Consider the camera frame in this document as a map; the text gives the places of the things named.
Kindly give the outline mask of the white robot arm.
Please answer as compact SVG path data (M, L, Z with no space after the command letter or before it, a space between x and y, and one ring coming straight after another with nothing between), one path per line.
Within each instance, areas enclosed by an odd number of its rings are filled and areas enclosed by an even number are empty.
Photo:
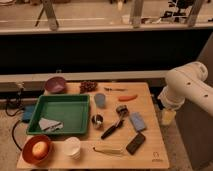
M205 83L207 67L198 61L173 68L166 73L166 86L158 95L163 105L162 121L169 125L188 99L213 116L213 87Z

